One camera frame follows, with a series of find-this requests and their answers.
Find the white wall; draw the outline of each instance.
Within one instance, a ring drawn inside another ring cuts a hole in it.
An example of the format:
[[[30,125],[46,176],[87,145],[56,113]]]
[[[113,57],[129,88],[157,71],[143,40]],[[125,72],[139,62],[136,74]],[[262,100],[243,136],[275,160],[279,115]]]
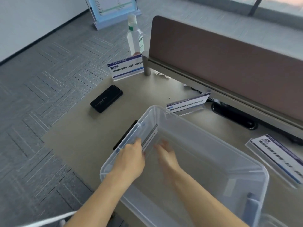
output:
[[[85,0],[0,0],[0,61],[87,8]]]

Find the person's left hand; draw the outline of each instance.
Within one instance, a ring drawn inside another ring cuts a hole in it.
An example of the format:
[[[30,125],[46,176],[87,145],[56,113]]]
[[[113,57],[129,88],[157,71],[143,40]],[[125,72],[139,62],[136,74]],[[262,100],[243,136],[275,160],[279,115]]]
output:
[[[138,178],[145,166],[145,154],[142,152],[141,139],[134,144],[126,144],[116,157],[112,172],[122,176],[122,180],[131,184]]]

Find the sign stand base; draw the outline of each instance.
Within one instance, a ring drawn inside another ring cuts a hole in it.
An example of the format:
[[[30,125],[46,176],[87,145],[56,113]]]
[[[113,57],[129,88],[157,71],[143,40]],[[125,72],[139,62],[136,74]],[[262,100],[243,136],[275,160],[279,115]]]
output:
[[[138,15],[141,15],[142,13],[141,13],[141,10],[137,9],[137,10],[129,12],[127,14],[123,14],[123,15],[105,20],[105,21],[101,21],[101,22],[96,21],[96,22],[94,22],[94,25],[96,26],[97,30],[100,30],[100,29],[103,29],[103,28],[108,27],[110,25],[113,25],[113,24],[122,22],[124,20],[127,20],[127,16],[129,14],[134,14],[134,15],[138,16]]]

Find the white cable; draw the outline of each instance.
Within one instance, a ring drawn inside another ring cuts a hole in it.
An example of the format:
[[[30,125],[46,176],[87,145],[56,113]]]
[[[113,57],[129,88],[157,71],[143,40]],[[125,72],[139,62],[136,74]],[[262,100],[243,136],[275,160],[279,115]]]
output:
[[[77,211],[69,212],[69,213],[62,214],[62,215],[59,215],[59,216],[56,216],[56,217],[51,217],[51,218],[48,218],[48,219],[44,219],[42,221],[36,221],[36,222],[28,224],[28,225],[21,225],[19,227],[40,227],[40,226],[43,226],[43,225],[47,225],[47,224],[53,223],[55,221],[60,221],[60,220],[62,220],[64,218],[66,218],[66,217],[72,216],[76,212]]]

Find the brown partition panel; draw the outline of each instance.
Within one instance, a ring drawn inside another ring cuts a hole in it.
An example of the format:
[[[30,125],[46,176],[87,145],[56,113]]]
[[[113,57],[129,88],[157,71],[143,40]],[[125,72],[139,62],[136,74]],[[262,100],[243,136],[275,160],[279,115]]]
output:
[[[301,60],[161,16],[149,55],[303,121]]]

